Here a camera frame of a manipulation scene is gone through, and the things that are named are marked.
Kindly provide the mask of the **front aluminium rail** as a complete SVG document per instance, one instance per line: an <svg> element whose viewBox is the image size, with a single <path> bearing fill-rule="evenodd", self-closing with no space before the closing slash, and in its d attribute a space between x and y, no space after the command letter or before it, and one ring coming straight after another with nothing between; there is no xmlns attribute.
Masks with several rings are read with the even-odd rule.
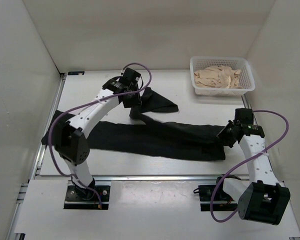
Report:
<svg viewBox="0 0 300 240"><path fill-rule="evenodd" d="M109 181L213 181L219 175L93 175L97 182Z"/></svg>

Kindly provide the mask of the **left aluminium frame rail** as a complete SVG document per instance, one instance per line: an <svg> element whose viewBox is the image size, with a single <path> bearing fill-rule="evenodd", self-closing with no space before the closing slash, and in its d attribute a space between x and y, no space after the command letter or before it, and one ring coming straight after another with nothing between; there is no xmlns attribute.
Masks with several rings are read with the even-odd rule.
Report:
<svg viewBox="0 0 300 240"><path fill-rule="evenodd" d="M50 108L50 112L49 112L49 115L47 117L47 122L46 122L45 128L43 130L43 135L45 135L47 133L47 131L49 129L49 126L50 126L50 123L51 123L51 120L53 119L54 113L58 108L67 75L68 75L67 73L61 73L60 74L60 81L58 83L57 90L56 90L56 93L54 95L54 99L53 99L53 102L52 102L52 106ZM37 172L40 172L40 170L42 168L42 164L43 164L43 158L44 158L44 155L45 155L45 151L46 151L46 146L42 145L42 143L39 142L37 153L35 155L33 166L32 166L32 169L30 171L27 182L22 183L21 186L20 186L19 193L18 193L18 196L17 196L17 199L16 199L16 205L17 206L19 206L20 204L23 203L30 181L34 180L36 178L36 176L38 175Z"/></svg>

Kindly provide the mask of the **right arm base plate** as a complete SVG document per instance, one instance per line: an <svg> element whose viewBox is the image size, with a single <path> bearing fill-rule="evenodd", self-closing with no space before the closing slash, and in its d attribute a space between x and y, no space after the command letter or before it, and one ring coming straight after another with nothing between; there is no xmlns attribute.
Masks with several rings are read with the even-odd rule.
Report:
<svg viewBox="0 0 300 240"><path fill-rule="evenodd" d="M215 185L199 185L193 193L199 195L200 211L210 211L210 201ZM229 212L237 208L237 203L225 192L218 190L213 200L213 211Z"/></svg>

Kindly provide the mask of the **black trousers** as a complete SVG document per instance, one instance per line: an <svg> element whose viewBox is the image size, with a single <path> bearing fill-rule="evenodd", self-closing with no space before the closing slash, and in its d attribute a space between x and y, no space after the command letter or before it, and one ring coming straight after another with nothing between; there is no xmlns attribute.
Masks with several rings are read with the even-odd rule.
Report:
<svg viewBox="0 0 300 240"><path fill-rule="evenodd" d="M219 125L192 125L161 122L148 112L171 114L178 112L176 103L147 87L141 105L131 108L129 116L141 124L100 121L90 132L87 142L91 149L133 153L151 157L188 161L223 161L224 145L217 137Z"/></svg>

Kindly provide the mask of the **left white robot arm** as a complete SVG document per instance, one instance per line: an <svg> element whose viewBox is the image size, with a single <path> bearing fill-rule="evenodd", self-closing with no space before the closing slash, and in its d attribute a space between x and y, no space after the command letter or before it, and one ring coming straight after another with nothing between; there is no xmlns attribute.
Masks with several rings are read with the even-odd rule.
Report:
<svg viewBox="0 0 300 240"><path fill-rule="evenodd" d="M140 103L140 92L145 87L141 75L115 76L103 84L91 102L67 111L70 113L79 110L78 114L62 122L61 118L67 114L64 111L51 123L47 133L47 146L52 162L60 175L73 180L77 194L83 200L100 197L86 162L90 154L90 133L103 117L120 104L125 108L132 108L135 103L130 103L130 99L134 98Z"/></svg>

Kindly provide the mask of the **black corner bracket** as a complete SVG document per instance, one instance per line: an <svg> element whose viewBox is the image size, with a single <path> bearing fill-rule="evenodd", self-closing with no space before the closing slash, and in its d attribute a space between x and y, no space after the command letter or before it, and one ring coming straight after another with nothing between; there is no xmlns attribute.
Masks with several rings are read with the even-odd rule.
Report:
<svg viewBox="0 0 300 240"><path fill-rule="evenodd" d="M85 74L85 71L69 71L68 76L82 76Z"/></svg>

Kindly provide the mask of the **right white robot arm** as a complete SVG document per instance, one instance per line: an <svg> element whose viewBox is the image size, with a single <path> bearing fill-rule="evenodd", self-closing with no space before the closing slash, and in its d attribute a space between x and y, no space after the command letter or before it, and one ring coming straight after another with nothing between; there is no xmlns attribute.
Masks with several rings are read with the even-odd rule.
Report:
<svg viewBox="0 0 300 240"><path fill-rule="evenodd" d="M237 203L237 213L242 220L278 225L291 193L273 173L262 127L229 121L217 136L228 147L239 144L248 161L249 185L236 176L222 177L214 188L216 197L220 200L231 197Z"/></svg>

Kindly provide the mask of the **white plastic basket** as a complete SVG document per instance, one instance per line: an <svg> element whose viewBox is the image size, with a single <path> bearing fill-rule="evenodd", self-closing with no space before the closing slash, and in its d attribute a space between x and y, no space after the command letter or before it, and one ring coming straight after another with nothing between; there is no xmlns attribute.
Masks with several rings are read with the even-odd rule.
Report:
<svg viewBox="0 0 300 240"><path fill-rule="evenodd" d="M193 56L189 66L198 96L238 97L255 90L250 65L244 58Z"/></svg>

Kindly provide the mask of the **right aluminium frame rail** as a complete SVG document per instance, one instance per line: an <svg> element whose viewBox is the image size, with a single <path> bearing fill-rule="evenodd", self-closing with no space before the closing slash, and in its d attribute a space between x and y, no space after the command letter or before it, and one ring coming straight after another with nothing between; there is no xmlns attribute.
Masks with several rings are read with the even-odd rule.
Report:
<svg viewBox="0 0 300 240"><path fill-rule="evenodd" d="M246 109L253 109L252 108L252 105L249 101L249 98L246 94L242 95L241 96L241 99L242 99L242 102L243 102L243 106L246 108Z"/></svg>

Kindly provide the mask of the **aluminium frame rail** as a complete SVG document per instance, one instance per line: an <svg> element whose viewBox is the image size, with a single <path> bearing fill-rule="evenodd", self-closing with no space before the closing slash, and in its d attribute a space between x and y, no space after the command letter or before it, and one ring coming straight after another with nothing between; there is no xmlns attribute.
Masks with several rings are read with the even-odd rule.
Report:
<svg viewBox="0 0 300 240"><path fill-rule="evenodd" d="M252 105L249 101L249 98L246 94L242 95L241 96L241 99L242 99L242 102L243 102L243 106L246 108L246 109L253 109L252 108Z"/></svg>
<svg viewBox="0 0 300 240"><path fill-rule="evenodd" d="M54 99L53 99L53 102L52 102L52 106L50 108L50 112L49 112L49 115L47 117L47 122L46 122L45 128L43 130L43 135L45 135L47 133L47 131L49 129L49 126L50 126L50 123L51 123L51 120L53 119L54 113L58 108L67 75L68 75L67 73L61 73L60 74L60 81L58 83L57 90L56 90L56 93L54 95ZM32 169L30 171L27 182L22 183L21 186L20 186L19 193L18 193L18 196L17 196L17 199L16 199L16 205L17 206L19 206L20 204L23 203L30 181L34 180L36 178L36 176L38 175L37 172L40 172L40 170L42 168L42 164L43 164L43 158L44 158L44 155L45 155L45 151L46 151L46 146L42 145L42 143L39 142L37 153L35 155L33 166L32 166Z"/></svg>

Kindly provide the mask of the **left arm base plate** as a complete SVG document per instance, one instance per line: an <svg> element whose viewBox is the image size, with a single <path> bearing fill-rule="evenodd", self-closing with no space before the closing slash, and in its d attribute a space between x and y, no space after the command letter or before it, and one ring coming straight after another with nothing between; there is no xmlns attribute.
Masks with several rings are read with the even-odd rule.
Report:
<svg viewBox="0 0 300 240"><path fill-rule="evenodd" d="M95 185L94 191L91 191L69 181L63 208L65 210L108 210L110 192L110 185Z"/></svg>

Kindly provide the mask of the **beige trousers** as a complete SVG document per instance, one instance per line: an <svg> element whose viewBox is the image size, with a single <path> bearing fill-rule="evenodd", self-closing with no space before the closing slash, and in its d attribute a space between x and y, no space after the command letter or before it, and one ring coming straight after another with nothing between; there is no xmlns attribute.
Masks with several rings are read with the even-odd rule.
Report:
<svg viewBox="0 0 300 240"><path fill-rule="evenodd" d="M194 72L194 83L200 88L243 89L240 86L240 69L229 66L209 66Z"/></svg>

